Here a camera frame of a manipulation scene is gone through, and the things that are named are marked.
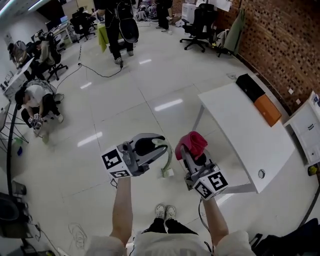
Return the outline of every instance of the orange box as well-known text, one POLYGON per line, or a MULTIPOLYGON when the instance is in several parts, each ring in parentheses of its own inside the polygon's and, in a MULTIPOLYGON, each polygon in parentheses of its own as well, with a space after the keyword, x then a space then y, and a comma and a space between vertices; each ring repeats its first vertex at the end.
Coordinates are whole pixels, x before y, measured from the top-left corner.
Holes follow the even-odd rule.
POLYGON ((254 102, 254 105, 262 114, 270 127, 274 126, 274 124, 281 118, 281 113, 265 94, 260 96, 254 102))

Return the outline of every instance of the sneaker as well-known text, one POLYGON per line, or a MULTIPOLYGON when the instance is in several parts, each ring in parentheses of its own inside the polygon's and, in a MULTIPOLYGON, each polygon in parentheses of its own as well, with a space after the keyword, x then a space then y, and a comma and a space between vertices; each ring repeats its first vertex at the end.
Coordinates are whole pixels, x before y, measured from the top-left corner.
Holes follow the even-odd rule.
POLYGON ((165 220, 175 220, 176 219, 176 207, 172 205, 167 205, 165 208, 165 220))
POLYGON ((119 58, 114 60, 114 63, 117 64, 117 65, 120 65, 121 62, 122 62, 122 58, 121 57, 119 57, 119 58))
POLYGON ((59 123, 62 123, 62 121, 65 119, 62 114, 57 115, 56 118, 58 119, 58 122, 59 122, 59 123))
POLYGON ((158 204, 155 207, 155 217, 160 219, 165 219, 166 208, 163 204, 158 204))

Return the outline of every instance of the brick wall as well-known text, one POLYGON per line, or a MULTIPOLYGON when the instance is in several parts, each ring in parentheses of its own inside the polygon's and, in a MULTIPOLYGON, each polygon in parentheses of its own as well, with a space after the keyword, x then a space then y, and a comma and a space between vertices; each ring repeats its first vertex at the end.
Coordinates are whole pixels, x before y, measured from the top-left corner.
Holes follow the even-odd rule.
MULTIPOLYGON (((173 9, 181 9, 174 0, 173 9)), ((239 0, 219 11, 216 25, 230 28, 239 0)), ((291 111, 314 90, 320 94, 320 2, 314 0, 242 0, 245 29, 239 54, 263 75, 291 111)))

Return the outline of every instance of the white shirt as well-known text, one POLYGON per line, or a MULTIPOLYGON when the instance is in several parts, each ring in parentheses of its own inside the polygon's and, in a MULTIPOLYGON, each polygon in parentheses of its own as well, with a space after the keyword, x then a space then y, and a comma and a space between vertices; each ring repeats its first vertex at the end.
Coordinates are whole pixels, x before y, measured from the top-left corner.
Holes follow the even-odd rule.
POLYGON ((24 107, 36 108, 39 107, 42 98, 47 94, 52 94, 49 89, 44 89, 38 84, 30 85, 25 93, 30 96, 30 100, 24 105, 24 107))
MULTIPOLYGON (((94 236, 86 256, 122 256, 125 247, 111 236, 94 236)), ((206 245, 196 234, 146 232, 134 239, 134 256, 210 256, 206 245)), ((255 256, 247 232, 237 231, 225 236, 214 250, 215 256, 255 256)))

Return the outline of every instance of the red cloth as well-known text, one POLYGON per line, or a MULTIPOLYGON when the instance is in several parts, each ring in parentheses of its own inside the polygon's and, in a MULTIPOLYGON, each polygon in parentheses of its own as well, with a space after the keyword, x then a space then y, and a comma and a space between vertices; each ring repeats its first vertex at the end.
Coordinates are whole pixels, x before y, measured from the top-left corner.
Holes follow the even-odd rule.
POLYGON ((187 135, 183 136, 178 145, 176 146, 174 152, 177 160, 181 160, 181 147, 185 145, 192 156, 197 160, 204 152, 205 147, 208 145, 208 142, 202 137, 198 132, 191 131, 187 135))

